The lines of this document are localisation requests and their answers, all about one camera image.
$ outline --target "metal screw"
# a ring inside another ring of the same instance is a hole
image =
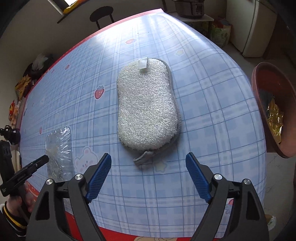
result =
[[[52,184],[54,181],[52,180],[52,179],[48,179],[48,180],[46,180],[46,184],[47,185],[50,185],[50,184]]]
[[[82,179],[83,178],[83,175],[82,174],[77,174],[76,176],[75,176],[75,179],[76,180],[80,180],[80,179]]]
[[[221,180],[222,179],[222,176],[220,174],[215,174],[214,178],[216,180]]]
[[[251,184],[251,181],[250,181],[249,179],[245,179],[245,180],[244,180],[244,184],[246,184],[246,185],[250,185],[250,184]]]

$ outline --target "person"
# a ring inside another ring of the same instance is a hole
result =
[[[26,193],[25,202],[28,207],[28,211],[31,213],[35,205],[35,200],[33,198],[33,194],[29,192],[27,187]],[[20,240],[25,240],[28,224],[18,211],[21,205],[22,198],[20,196],[9,196],[8,200],[4,204],[0,204],[0,211],[6,221],[12,226],[13,231]]]

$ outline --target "floor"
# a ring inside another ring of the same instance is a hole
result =
[[[269,62],[280,68],[296,87],[296,70],[288,59],[264,60],[263,58],[245,58],[231,44],[223,48],[251,79],[253,69],[260,62]],[[296,157],[281,158],[276,153],[266,155],[266,193],[264,199],[264,211],[276,217],[276,226],[270,231],[270,240],[274,240],[283,227],[287,224],[293,208],[293,178]]]

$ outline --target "person's hand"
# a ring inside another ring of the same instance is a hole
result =
[[[26,185],[25,185],[25,190],[26,190],[25,202],[26,202],[28,211],[31,213],[34,209],[35,200],[33,198],[33,194],[29,192]],[[21,205],[22,205],[22,198],[20,196],[9,196],[7,203],[6,203],[6,207],[7,207],[8,211],[12,215],[15,215],[17,217],[21,217],[21,214],[18,211],[18,209],[21,207]]]

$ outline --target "refrigerator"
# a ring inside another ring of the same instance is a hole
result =
[[[272,36],[277,13],[267,0],[227,0],[230,41],[245,57],[261,57]]]

